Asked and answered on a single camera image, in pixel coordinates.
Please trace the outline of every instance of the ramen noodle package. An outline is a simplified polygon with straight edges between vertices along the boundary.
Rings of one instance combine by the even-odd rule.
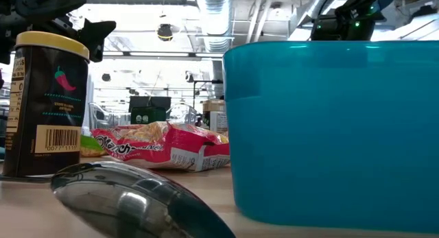
[[[226,136],[189,124],[156,121],[92,134],[109,155],[140,167],[197,172],[230,162]]]

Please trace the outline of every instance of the metal spoon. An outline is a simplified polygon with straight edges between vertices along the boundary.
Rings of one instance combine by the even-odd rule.
[[[51,188],[65,207],[107,237],[235,237],[192,192],[124,163],[67,167],[53,176]]]

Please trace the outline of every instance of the teal container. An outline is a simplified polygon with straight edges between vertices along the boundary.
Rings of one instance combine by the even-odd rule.
[[[224,55],[236,205],[273,224],[439,233],[439,41]]]

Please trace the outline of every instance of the red chili pepper illustration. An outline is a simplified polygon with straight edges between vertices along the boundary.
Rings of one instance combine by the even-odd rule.
[[[55,73],[55,79],[64,88],[64,90],[66,90],[66,91],[74,91],[74,90],[76,90],[76,87],[71,86],[69,84],[69,82],[67,81],[65,73],[60,70],[59,66],[58,66],[58,70]]]

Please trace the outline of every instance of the table surface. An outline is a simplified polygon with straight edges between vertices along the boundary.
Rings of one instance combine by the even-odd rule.
[[[230,167],[187,174],[161,171],[161,174],[175,180],[203,199],[229,225],[237,237],[439,238],[439,235],[262,224],[242,216],[236,208]],[[104,238],[70,214],[53,197],[49,185],[15,182],[0,182],[0,233],[1,237],[14,238]]]

